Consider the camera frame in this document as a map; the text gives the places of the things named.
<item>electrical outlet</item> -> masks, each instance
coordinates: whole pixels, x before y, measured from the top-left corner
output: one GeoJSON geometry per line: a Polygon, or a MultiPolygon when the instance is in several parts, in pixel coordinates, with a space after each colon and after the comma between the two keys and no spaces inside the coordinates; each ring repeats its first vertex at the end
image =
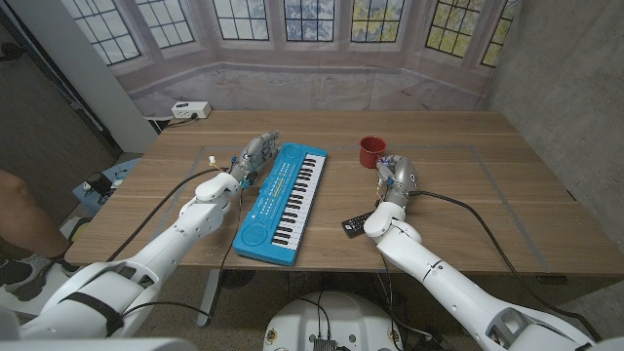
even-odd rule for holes
{"type": "Polygon", "coordinates": [[[172,107],[174,118],[182,119],[191,118],[193,113],[197,113],[197,118],[208,118],[211,111],[207,101],[179,101],[172,107]]]}

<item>red mug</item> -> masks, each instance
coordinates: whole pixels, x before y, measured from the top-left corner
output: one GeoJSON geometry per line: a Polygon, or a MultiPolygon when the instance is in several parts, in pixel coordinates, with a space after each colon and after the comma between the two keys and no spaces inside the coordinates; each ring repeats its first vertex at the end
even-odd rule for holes
{"type": "Polygon", "coordinates": [[[379,136],[365,136],[360,140],[360,163],[366,168],[376,168],[377,159],[383,156],[386,141],[379,136]]]}

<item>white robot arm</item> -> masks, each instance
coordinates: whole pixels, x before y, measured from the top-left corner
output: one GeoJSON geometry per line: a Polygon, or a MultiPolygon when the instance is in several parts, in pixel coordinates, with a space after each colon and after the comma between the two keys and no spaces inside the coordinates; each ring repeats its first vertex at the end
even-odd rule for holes
{"type": "Polygon", "coordinates": [[[19,329],[19,339],[75,339],[131,336],[158,299],[163,283],[198,240],[217,230],[248,180],[278,152],[279,132],[256,137],[227,173],[195,190],[175,223],[133,257],[99,262],[69,279],[39,317],[19,329]]]}
{"type": "Polygon", "coordinates": [[[377,168],[388,189],[366,221],[366,233],[388,260],[434,295],[484,350],[576,350],[594,345],[583,332],[553,315],[491,296],[423,247],[418,232],[404,222],[408,197],[417,187],[413,165],[405,157],[390,156],[378,161],[377,168]]]}

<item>remote control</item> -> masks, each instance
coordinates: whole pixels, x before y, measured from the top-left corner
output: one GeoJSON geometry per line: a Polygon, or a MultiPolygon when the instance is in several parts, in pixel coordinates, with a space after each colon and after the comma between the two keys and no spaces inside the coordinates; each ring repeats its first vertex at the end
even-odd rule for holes
{"type": "Polygon", "coordinates": [[[373,212],[374,211],[358,215],[342,222],[342,229],[344,229],[344,232],[347,233],[349,238],[355,238],[356,236],[364,233],[364,222],[367,221],[373,212]]]}

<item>table leg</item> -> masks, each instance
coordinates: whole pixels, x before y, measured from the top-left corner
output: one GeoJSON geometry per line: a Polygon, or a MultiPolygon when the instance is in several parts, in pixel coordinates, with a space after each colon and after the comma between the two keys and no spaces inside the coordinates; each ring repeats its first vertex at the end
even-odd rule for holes
{"type": "MultiPolygon", "coordinates": [[[[207,312],[211,316],[211,318],[215,313],[216,299],[218,298],[218,293],[220,291],[218,276],[219,269],[211,269],[211,272],[208,276],[208,283],[206,283],[206,289],[204,290],[202,304],[200,306],[200,309],[207,312]]],[[[199,316],[197,316],[197,326],[200,328],[207,327],[208,324],[211,322],[211,318],[208,318],[200,313],[199,316]]]]}

